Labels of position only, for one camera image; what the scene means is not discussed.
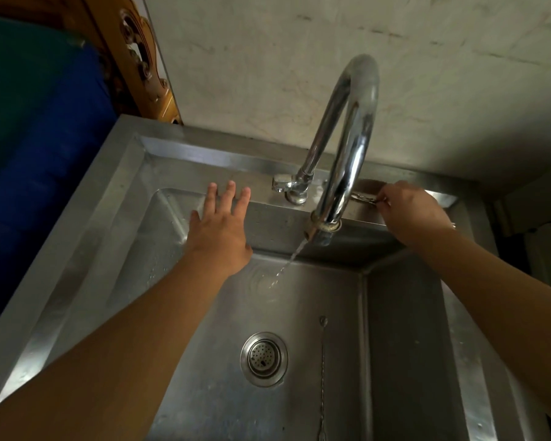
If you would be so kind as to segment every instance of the wooden furniture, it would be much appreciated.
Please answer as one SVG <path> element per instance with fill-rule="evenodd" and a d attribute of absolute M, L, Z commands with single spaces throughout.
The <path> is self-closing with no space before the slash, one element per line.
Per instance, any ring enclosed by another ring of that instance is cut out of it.
<path fill-rule="evenodd" d="M 78 32 L 100 52 L 118 113 L 182 123 L 156 44 L 132 0 L 0 0 L 0 16 Z"/>

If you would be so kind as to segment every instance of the sink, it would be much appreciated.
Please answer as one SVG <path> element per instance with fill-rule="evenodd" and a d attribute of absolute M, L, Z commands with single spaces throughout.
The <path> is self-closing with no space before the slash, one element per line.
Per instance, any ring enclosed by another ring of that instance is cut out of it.
<path fill-rule="evenodd" d="M 122 116 L 0 318 L 0 401 L 163 277 L 206 185 L 234 179 L 252 189 L 254 255 L 194 334 L 147 439 L 316 439 L 323 391 L 329 440 L 497 439 L 544 418 L 518 383 L 502 382 L 504 365 L 463 306 L 374 207 L 350 203 L 329 246 L 308 244 L 286 266 L 332 164 L 324 155 L 308 200 L 293 206 L 271 179 L 304 156 Z M 468 182 L 365 162 L 357 188 L 374 194 L 399 179 L 493 247 Z"/>

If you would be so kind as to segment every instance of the green fabric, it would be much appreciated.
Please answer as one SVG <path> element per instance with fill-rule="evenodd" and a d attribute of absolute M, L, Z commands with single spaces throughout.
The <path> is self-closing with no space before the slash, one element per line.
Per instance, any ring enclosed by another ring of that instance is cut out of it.
<path fill-rule="evenodd" d="M 79 51 L 69 33 L 0 18 L 0 167 Z"/>

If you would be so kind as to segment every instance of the person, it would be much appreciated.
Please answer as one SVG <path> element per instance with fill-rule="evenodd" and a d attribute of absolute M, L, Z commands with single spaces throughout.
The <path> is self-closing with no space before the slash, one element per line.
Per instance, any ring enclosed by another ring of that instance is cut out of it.
<path fill-rule="evenodd" d="M 230 181 L 217 205 L 217 186 L 208 186 L 177 265 L 4 400 L 0 440 L 146 436 L 196 327 L 223 282 L 251 259 L 243 231 L 250 189 L 233 208 L 234 197 Z M 424 190 L 398 182 L 378 199 L 389 231 L 441 276 L 551 416 L 551 288 L 457 232 Z"/>

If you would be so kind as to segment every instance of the drain strainer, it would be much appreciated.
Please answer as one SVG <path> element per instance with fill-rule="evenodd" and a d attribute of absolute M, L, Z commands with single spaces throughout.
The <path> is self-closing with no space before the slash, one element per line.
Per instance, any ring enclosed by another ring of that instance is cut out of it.
<path fill-rule="evenodd" d="M 241 350 L 241 370 L 258 387 L 276 384 L 288 367 L 284 341 L 273 333 L 253 334 Z"/>

